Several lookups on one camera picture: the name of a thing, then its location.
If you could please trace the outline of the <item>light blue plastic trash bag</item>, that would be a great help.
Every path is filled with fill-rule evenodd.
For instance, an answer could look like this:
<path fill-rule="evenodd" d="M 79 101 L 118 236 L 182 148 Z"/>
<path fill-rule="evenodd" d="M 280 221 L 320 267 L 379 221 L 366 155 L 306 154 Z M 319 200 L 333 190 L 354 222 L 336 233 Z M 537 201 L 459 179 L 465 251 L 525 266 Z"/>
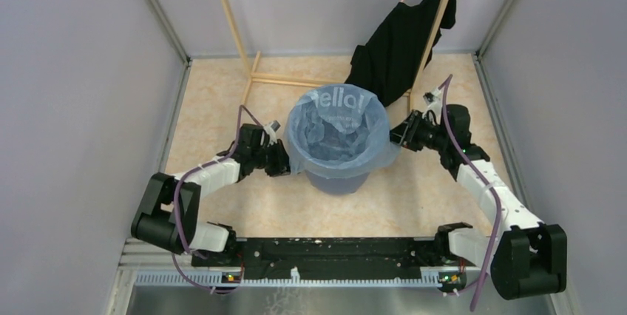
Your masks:
<path fill-rule="evenodd" d="M 284 131 L 293 174 L 352 178 L 385 168 L 399 156 L 388 114 L 377 96 L 351 84 L 330 84 L 302 95 Z"/>

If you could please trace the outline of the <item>blue plastic trash bin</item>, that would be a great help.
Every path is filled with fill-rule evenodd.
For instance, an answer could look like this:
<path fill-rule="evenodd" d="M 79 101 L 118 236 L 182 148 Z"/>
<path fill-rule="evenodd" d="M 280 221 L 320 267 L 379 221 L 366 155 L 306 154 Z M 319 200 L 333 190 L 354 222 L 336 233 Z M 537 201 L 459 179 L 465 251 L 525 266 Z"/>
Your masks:
<path fill-rule="evenodd" d="M 309 179 L 311 185 L 330 195 L 346 195 L 357 192 L 368 179 L 370 173 L 364 173 L 355 177 L 347 178 L 329 178 L 322 177 L 305 170 L 305 176 Z"/>

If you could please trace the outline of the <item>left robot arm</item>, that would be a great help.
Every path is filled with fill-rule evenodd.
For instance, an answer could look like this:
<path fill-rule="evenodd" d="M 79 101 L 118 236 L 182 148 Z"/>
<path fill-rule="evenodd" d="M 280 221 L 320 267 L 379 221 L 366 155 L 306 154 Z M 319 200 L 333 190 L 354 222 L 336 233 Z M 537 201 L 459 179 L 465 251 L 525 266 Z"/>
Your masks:
<path fill-rule="evenodd" d="M 217 190 L 239 183 L 254 170 L 270 177 L 289 175 L 289 157 L 277 137 L 278 121 L 264 126 L 245 123 L 229 150 L 188 172 L 158 172 L 149 179 L 131 224 L 131 235 L 173 254 L 208 252 L 218 265 L 237 256 L 229 226 L 202 222 L 200 201 Z"/>

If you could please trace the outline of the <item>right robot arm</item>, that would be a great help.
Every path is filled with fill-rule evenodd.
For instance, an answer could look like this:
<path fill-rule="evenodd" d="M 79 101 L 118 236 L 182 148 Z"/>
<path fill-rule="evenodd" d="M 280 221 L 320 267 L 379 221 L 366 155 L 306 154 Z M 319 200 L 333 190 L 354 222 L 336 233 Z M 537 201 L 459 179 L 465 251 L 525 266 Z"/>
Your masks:
<path fill-rule="evenodd" d="M 392 143 L 410 151 L 436 151 L 441 165 L 466 189 L 492 222 L 488 237 L 455 228 L 433 245 L 435 258 L 452 265 L 463 258 L 480 268 L 477 289 L 487 279 L 504 299 L 566 290 L 567 236 L 558 224 L 534 215 L 499 177 L 489 155 L 471 141 L 468 108 L 448 104 L 440 121 L 433 112 L 412 111 L 390 132 Z"/>

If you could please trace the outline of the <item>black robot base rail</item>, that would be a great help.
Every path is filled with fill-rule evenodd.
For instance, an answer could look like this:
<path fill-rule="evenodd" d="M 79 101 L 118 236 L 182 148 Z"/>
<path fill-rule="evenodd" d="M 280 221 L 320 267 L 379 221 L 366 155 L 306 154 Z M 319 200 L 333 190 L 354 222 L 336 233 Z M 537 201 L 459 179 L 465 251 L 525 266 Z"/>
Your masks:
<path fill-rule="evenodd" d="M 461 275 L 472 266 L 432 237 L 249 237 L 225 251 L 201 251 L 195 268 L 235 268 L 245 280 L 417 280 L 442 267 Z"/>

